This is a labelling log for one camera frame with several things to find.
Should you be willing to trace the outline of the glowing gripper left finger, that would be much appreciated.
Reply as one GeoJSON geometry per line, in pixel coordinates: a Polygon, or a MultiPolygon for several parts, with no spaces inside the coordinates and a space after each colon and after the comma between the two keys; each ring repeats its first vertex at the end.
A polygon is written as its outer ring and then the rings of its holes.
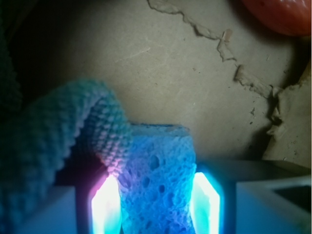
{"type": "Polygon", "coordinates": [[[57,172],[55,184],[75,188],[79,234],[121,233],[118,182],[102,162],[66,166],[57,172]]]}

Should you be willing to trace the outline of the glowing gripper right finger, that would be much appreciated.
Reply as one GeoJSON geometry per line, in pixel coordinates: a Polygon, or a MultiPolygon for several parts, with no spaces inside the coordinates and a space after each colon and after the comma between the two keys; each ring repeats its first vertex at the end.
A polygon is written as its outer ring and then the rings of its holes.
{"type": "Polygon", "coordinates": [[[191,216],[198,234],[309,234],[309,168],[280,160],[201,162],[191,216]]]}

